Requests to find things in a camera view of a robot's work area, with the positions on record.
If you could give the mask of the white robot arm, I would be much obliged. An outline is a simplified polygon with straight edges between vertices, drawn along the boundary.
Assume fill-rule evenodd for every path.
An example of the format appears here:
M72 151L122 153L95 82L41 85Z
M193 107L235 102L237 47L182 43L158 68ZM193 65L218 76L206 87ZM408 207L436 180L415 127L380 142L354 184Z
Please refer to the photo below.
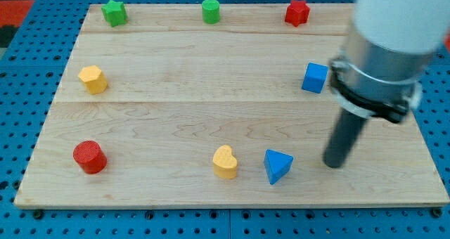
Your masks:
M342 110L323 162L340 168L372 117L398 124L421 100L419 79L449 31L449 0L355 0L349 31L329 63Z

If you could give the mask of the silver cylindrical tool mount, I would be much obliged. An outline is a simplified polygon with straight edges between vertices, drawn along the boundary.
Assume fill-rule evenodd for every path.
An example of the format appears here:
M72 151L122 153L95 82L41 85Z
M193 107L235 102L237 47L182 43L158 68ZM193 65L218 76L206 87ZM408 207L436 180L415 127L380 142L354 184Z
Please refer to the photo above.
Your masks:
M372 117L398 124L420 100L418 79L431 53L403 53L369 41L356 28L330 61L332 93L342 107L338 122L363 124Z

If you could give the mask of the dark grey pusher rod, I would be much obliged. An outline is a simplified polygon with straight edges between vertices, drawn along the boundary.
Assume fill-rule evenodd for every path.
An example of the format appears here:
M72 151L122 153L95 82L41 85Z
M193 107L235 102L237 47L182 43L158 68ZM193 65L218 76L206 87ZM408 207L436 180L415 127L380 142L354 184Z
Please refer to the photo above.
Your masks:
M325 151L323 162L330 168L341 168L365 127L366 118L342 109Z

